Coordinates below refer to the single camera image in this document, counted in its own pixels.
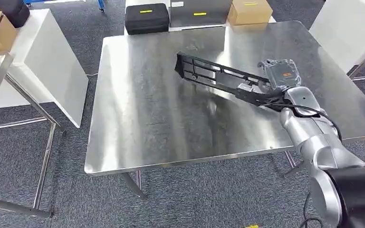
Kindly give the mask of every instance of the cable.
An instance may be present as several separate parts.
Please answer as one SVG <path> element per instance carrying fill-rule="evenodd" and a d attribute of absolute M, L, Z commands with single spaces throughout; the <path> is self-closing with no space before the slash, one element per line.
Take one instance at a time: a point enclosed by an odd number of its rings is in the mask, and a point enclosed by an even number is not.
<path fill-rule="evenodd" d="M 322 227 L 324 227 L 324 224 L 323 224 L 321 219 L 316 218 L 316 217 L 307 218 L 307 216 L 306 216 L 306 209 L 307 209 L 308 201 L 310 200 L 310 195 L 311 195 L 311 192 L 308 192 L 307 197 L 306 197 L 306 201 L 304 202 L 304 206 L 303 206 L 304 221 L 300 224 L 299 228 L 302 228 L 302 227 L 307 228 L 307 224 L 308 224 L 309 221 L 318 221 L 321 225 L 321 228 L 322 228 Z"/>
<path fill-rule="evenodd" d="M 320 223 L 321 227 L 324 227 L 324 226 L 322 225 L 322 220 L 321 220 L 321 219 L 319 219 L 319 218 L 308 218 L 308 219 L 304 220 L 304 221 L 300 224 L 299 228 L 305 227 L 305 225 L 307 225 L 307 223 L 308 223 L 309 221 L 318 221 L 318 222 Z"/>
<path fill-rule="evenodd" d="M 270 104 L 270 105 L 276 105 L 276 106 L 281 106 L 281 107 L 286 107 L 286 108 L 303 108 L 303 109 L 306 109 L 306 110 L 309 110 L 309 111 L 313 111 L 313 112 L 316 112 L 318 113 L 319 115 L 325 117 L 327 120 L 329 120 L 332 125 L 335 127 L 336 131 L 338 132 L 338 138 L 340 141 L 342 141 L 342 133 L 341 133 L 341 130 L 339 129 L 338 125 L 332 121 L 331 118 L 329 118 L 329 116 L 323 112 L 320 112 L 318 110 L 315 110 L 314 108 L 309 108 L 307 106 L 302 106 L 302 105 L 296 105 L 296 104 L 278 104 L 278 103 L 272 103 L 272 102 L 267 102 L 267 101 L 264 101 L 264 103 L 266 104 Z"/>

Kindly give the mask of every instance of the white panel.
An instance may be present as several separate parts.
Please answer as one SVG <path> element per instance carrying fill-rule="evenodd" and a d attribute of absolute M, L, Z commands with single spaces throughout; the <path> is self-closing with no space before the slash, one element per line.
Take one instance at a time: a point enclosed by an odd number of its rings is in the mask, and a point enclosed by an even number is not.
<path fill-rule="evenodd" d="M 58 107 L 80 127 L 88 79 L 50 11 L 24 63 Z"/>
<path fill-rule="evenodd" d="M 326 1 L 310 33 L 348 72 L 365 57 L 365 0 Z"/>
<path fill-rule="evenodd" d="M 9 73 L 39 103 L 55 102 L 80 127 L 88 79 L 49 9 L 31 10 L 10 52 Z M 0 87 L 0 107 L 28 102 L 9 84 Z"/>
<path fill-rule="evenodd" d="M 171 7 L 183 7 L 184 2 L 183 1 L 176 1 L 171 3 Z"/>

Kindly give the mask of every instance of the stainless steel table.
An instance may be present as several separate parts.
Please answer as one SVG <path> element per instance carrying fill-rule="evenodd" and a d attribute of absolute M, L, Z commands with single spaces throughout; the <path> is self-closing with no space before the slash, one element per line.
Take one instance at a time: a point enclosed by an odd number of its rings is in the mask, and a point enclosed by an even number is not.
<path fill-rule="evenodd" d="M 258 75 L 260 60 L 293 59 L 344 142 L 365 140 L 365 95 L 300 22 L 108 37 L 86 173 L 124 173 L 141 195 L 125 172 L 293 149 L 278 113 L 181 80 L 178 51 Z"/>
<path fill-rule="evenodd" d="M 48 168 L 49 157 L 51 155 L 51 146 L 54 140 L 55 129 L 58 128 L 60 131 L 64 131 L 64 128 L 56 121 L 52 116 L 50 116 L 36 100 L 24 90 L 24 88 L 8 73 L 8 68 L 12 64 L 13 57 L 7 53 L 0 53 L 0 85 L 3 80 L 6 80 L 16 91 L 18 91 L 41 115 L 42 117 L 22 120 L 12 123 L 0 124 L 0 128 L 19 126 L 24 124 L 31 124 L 40 121 L 49 121 L 51 123 L 51 128 L 49 131 L 49 137 L 47 146 L 45 148 L 43 163 L 41 167 L 40 177 L 38 179 L 38 185 L 36 190 L 36 195 L 34 198 L 33 207 L 26 207 L 12 202 L 7 202 L 0 200 L 0 209 L 19 212 L 27 215 L 38 216 L 43 218 L 50 218 L 52 216 L 52 211 L 42 211 L 39 210 L 41 195 L 44 187 L 45 175 Z"/>

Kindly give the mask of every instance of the carpet floor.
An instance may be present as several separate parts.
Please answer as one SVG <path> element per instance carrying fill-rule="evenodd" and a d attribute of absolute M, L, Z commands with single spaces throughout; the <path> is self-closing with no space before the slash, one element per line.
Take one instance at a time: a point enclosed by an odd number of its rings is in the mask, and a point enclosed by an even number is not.
<path fill-rule="evenodd" d="M 297 19 L 311 26 L 321 0 L 269 0 L 277 21 Z M 50 8 L 87 74 L 98 71 L 102 38 L 124 32 L 123 0 L 34 3 Z M 142 173 L 147 200 L 140 200 L 118 175 L 84 173 L 95 76 L 89 77 L 81 128 L 75 128 L 54 104 L 44 104 L 67 131 L 56 133 L 41 209 L 41 219 L 0 210 L 0 228 L 220 227 L 292 228 L 301 221 L 309 190 L 304 172 L 283 178 L 289 169 L 284 153 L 161 168 Z M 365 93 L 365 81 L 356 83 Z M 37 117 L 29 105 L 0 109 L 0 124 Z M 32 205 L 49 124 L 0 129 L 0 199 Z M 346 147 L 365 161 L 365 142 Z M 300 156 L 294 154 L 295 160 Z M 310 203 L 307 210 L 315 215 Z M 310 227 L 319 227 L 315 222 Z"/>

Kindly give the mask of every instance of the robotic arm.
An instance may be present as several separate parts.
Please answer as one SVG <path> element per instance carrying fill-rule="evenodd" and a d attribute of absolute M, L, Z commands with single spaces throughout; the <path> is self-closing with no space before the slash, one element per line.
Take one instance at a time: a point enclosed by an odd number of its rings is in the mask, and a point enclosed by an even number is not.
<path fill-rule="evenodd" d="M 283 128 L 303 157 L 301 166 L 308 171 L 318 213 L 340 228 L 365 228 L 365 162 L 343 146 L 339 128 L 312 92 L 300 86 L 301 78 L 292 60 L 267 60 L 259 67 L 264 77 L 180 52 L 175 70 L 185 80 L 280 112 Z"/>

